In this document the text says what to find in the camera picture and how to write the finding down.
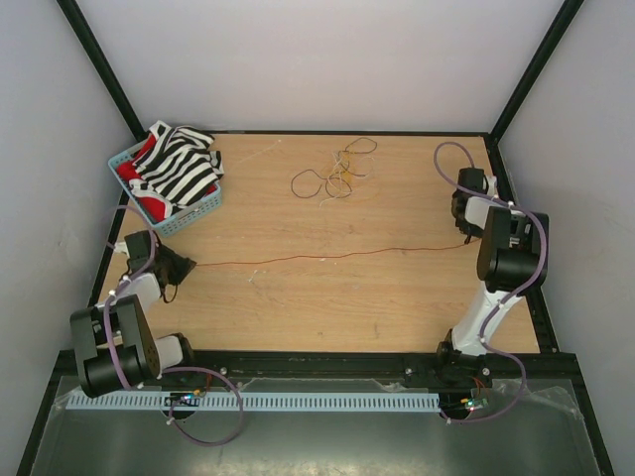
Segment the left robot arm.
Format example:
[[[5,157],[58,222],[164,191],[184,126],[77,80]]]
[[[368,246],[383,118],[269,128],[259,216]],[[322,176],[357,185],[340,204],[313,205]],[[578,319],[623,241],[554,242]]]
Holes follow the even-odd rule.
[[[90,398],[160,377],[176,384],[194,379],[198,361],[181,333],[155,338],[146,312],[156,301],[170,303],[195,268],[195,261],[162,244],[155,233],[139,231],[115,245],[127,256],[127,269],[104,301],[74,312],[69,319],[80,386]]]

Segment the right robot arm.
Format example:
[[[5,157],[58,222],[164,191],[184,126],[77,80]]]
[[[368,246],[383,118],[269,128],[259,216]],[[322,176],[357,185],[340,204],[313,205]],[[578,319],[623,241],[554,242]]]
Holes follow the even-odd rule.
[[[457,184],[451,213],[462,233],[480,239],[480,287],[466,315],[438,346],[434,373],[447,386],[467,385],[479,376],[503,318],[527,291],[542,285],[548,271],[548,214],[495,203],[496,178],[482,169],[461,169]]]

